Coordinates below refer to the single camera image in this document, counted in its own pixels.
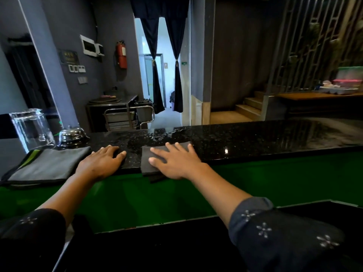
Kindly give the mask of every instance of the rolled sleeve cuff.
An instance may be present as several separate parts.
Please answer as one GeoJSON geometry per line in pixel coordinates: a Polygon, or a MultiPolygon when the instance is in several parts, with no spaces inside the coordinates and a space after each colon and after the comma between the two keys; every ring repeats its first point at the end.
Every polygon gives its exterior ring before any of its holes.
{"type": "Polygon", "coordinates": [[[272,208],[273,203],[268,198],[254,196],[242,201],[233,212],[229,221],[228,234],[231,242],[237,245],[238,233],[252,216],[272,208]]]}

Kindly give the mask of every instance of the wall sign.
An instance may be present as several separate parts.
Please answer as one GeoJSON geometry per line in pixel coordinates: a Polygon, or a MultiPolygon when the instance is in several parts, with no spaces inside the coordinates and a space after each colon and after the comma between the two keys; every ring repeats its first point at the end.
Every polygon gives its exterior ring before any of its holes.
{"type": "Polygon", "coordinates": [[[78,54],[76,51],[58,49],[58,55],[62,64],[79,65],[78,54]]]}

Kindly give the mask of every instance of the gray cloth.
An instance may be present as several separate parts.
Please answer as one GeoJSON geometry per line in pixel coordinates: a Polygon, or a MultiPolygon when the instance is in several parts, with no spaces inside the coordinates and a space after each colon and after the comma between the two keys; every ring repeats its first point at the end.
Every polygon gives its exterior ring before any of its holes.
{"type": "Polygon", "coordinates": [[[44,150],[34,161],[15,171],[8,182],[66,180],[78,163],[91,152],[90,147],[62,151],[44,150]]]}
{"type": "MultiPolygon", "coordinates": [[[[188,144],[189,143],[190,143],[190,141],[180,143],[180,145],[183,146],[183,148],[188,151],[188,144]]],[[[160,150],[164,150],[164,151],[169,151],[168,148],[166,148],[166,146],[158,146],[158,147],[143,146],[142,147],[142,155],[141,155],[141,173],[143,174],[143,176],[153,175],[153,174],[157,174],[158,172],[160,172],[159,169],[155,168],[154,166],[152,166],[149,163],[149,158],[150,157],[156,157],[156,158],[160,159],[162,162],[166,163],[165,159],[163,159],[162,157],[152,153],[150,151],[150,148],[156,148],[156,149],[160,149],[160,150]]]]}
{"type": "Polygon", "coordinates": [[[228,226],[231,242],[237,245],[238,235],[252,216],[271,210],[273,203],[268,198],[253,196],[242,201],[233,212],[228,226]]]}

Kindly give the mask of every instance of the glossy black counter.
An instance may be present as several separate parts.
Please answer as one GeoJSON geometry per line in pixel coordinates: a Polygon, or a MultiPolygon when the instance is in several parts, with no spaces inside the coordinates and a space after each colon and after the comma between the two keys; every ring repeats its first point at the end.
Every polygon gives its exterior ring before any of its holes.
{"type": "Polygon", "coordinates": [[[191,141],[211,165],[271,158],[363,151],[361,122],[328,118],[256,121],[89,134],[93,151],[109,144],[127,151],[116,174],[140,173],[141,147],[191,141]]]}

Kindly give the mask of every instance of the doorway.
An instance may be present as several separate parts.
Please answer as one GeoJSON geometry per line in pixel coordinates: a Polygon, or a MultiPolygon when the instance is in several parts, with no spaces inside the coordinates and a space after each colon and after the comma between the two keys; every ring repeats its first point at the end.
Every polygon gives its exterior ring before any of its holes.
{"type": "MultiPolygon", "coordinates": [[[[155,57],[157,64],[157,75],[159,77],[159,85],[161,91],[161,98],[163,100],[164,107],[166,108],[166,97],[165,97],[165,80],[164,80],[164,67],[163,67],[163,55],[157,54],[155,57]]],[[[154,86],[153,86],[153,75],[152,75],[152,57],[151,54],[145,54],[145,69],[147,79],[147,90],[152,102],[154,102],[154,86]]]]}

